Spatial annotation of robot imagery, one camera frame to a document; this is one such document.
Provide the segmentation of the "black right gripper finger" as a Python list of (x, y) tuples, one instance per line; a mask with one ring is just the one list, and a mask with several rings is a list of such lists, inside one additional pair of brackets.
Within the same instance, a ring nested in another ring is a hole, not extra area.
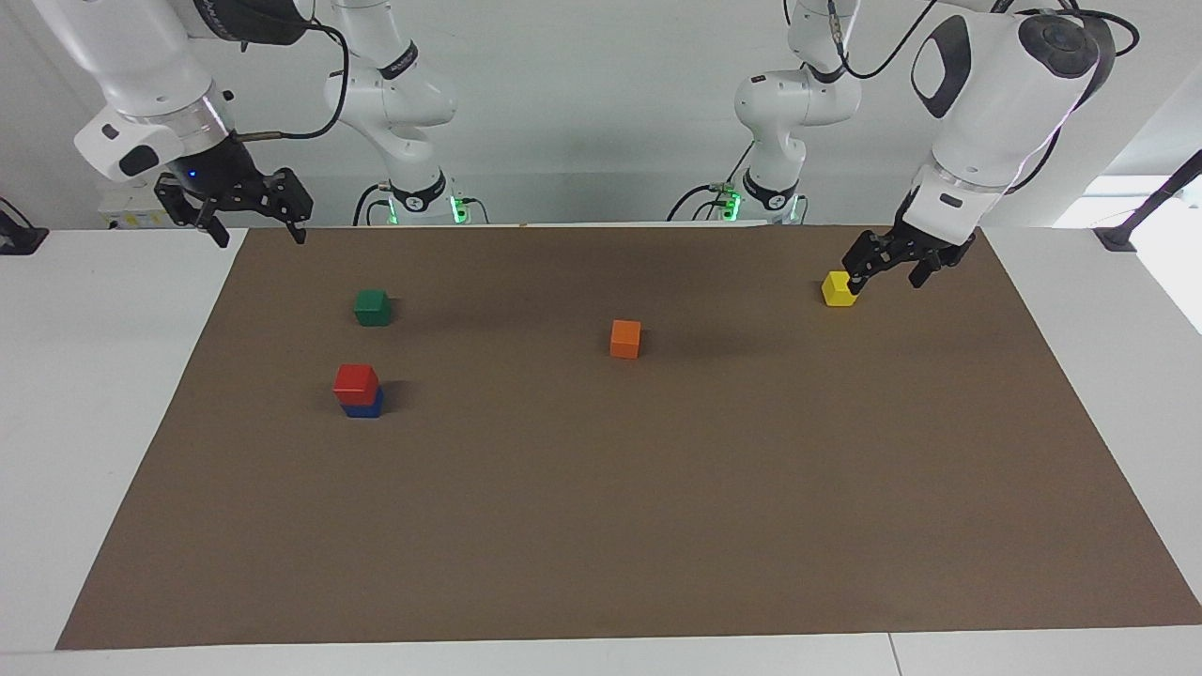
[(313, 196), (292, 168), (280, 168), (266, 178), (267, 215), (282, 223), (296, 244), (307, 241), (304, 224), (313, 217)]
[(154, 192), (167, 217), (177, 226), (191, 227), (210, 236), (219, 248), (228, 247), (230, 232), (216, 215), (215, 201), (206, 198), (200, 206), (195, 206), (175, 177), (159, 177)]

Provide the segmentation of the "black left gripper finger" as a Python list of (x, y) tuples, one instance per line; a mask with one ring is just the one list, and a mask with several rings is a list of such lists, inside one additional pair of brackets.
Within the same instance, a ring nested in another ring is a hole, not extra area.
[(847, 273), (847, 290), (853, 297), (867, 286), (880, 269), (893, 269), (894, 257), (904, 257), (904, 239), (894, 235), (876, 235), (871, 230), (859, 232), (841, 257), (841, 269)]
[(939, 250), (927, 250), (920, 257), (914, 269), (908, 275), (908, 281), (912, 287), (922, 287), (929, 278), (945, 267), (956, 267), (962, 261), (962, 248), (945, 247)]

